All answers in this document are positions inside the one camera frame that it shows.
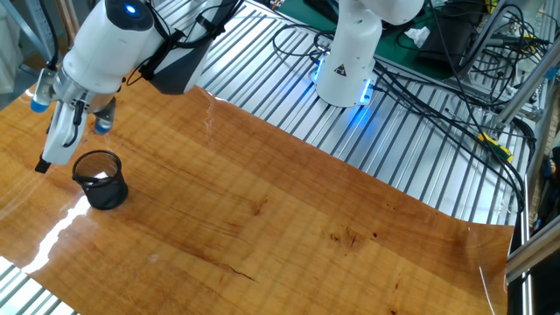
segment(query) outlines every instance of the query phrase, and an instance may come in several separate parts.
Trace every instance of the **wooden table surface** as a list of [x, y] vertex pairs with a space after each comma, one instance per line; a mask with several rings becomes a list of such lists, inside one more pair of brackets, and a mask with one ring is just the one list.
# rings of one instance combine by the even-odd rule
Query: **wooden table surface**
[[[144, 81], [71, 162], [33, 171], [50, 114], [0, 112], [0, 255], [81, 314], [505, 314], [511, 227], [453, 219], [195, 88]], [[81, 154], [122, 160], [89, 207]]]

